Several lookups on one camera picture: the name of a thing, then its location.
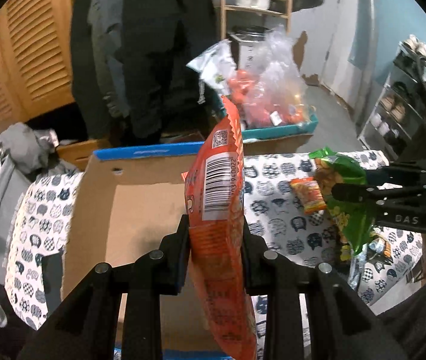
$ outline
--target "shoe rack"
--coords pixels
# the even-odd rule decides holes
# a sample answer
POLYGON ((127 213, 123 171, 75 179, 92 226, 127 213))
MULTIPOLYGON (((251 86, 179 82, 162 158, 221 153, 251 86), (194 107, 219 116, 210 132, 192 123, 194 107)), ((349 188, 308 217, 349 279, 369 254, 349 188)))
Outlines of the shoe rack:
POLYGON ((265 16, 274 16, 281 17, 286 19, 286 32, 291 30, 291 11, 293 10, 293 0, 286 0, 286 12, 276 12, 267 9, 258 9, 252 7, 239 7, 237 5, 226 5, 226 0, 219 0, 220 5, 220 23, 221 23, 221 39, 226 38, 226 19, 228 11, 242 11, 242 12, 251 12, 257 13, 259 15, 265 16))
MULTIPOLYGON (((425 122, 426 111, 416 95, 421 78, 417 54, 401 42, 381 95, 358 139, 367 149, 379 149, 396 161, 425 122)), ((426 80, 426 69, 422 80, 426 80)))

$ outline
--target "green snack bag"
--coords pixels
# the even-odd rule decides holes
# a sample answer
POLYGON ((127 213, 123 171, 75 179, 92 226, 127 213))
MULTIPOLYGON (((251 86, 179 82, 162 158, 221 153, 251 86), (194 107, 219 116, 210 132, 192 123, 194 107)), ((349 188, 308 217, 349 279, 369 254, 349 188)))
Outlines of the green snack bag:
POLYGON ((316 163, 314 178, 340 235, 348 240, 354 254, 360 253, 363 244, 369 242, 369 230, 374 221, 373 207, 336 200, 331 195, 331 189, 337 183, 366 184, 366 171, 354 159, 338 154, 329 147, 316 150, 309 157, 316 163))

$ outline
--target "teal plastic bin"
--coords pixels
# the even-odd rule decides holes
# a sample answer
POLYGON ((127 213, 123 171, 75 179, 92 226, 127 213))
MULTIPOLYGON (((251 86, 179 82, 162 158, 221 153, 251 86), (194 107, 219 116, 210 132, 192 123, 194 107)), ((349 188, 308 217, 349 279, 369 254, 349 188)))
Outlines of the teal plastic bin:
POLYGON ((244 130, 241 132, 243 139, 274 139, 283 138, 290 135, 298 134, 313 134, 314 129, 318 125, 318 118, 316 114, 311 115, 311 122, 304 123, 301 126, 298 125, 287 125, 287 126, 276 126, 276 127, 265 127, 265 128, 253 128, 252 130, 244 130))

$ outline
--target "cardboard box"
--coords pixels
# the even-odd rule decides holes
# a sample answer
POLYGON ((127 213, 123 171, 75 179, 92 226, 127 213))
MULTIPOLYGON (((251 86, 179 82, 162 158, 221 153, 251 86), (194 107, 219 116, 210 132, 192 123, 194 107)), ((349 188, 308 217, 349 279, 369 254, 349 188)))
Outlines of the cardboard box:
MULTIPOLYGON (((295 152, 310 135, 245 145, 246 155, 295 152)), ((64 255, 62 299, 103 261, 133 263, 176 232, 185 210, 187 172, 203 142, 98 150, 79 186, 64 255)), ((126 305, 123 295, 118 329, 126 305)), ((178 297, 161 298, 163 348, 219 350, 189 278, 178 297)))

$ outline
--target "gray floor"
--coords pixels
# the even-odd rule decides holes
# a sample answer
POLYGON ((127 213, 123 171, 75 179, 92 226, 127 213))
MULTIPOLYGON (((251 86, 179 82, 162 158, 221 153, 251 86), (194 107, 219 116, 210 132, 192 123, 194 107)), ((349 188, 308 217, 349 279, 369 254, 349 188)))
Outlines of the gray floor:
POLYGON ((312 152, 325 146, 336 152, 363 150, 348 111, 333 96, 319 87, 310 86, 305 102, 316 107, 319 123, 313 137, 298 152, 312 152))

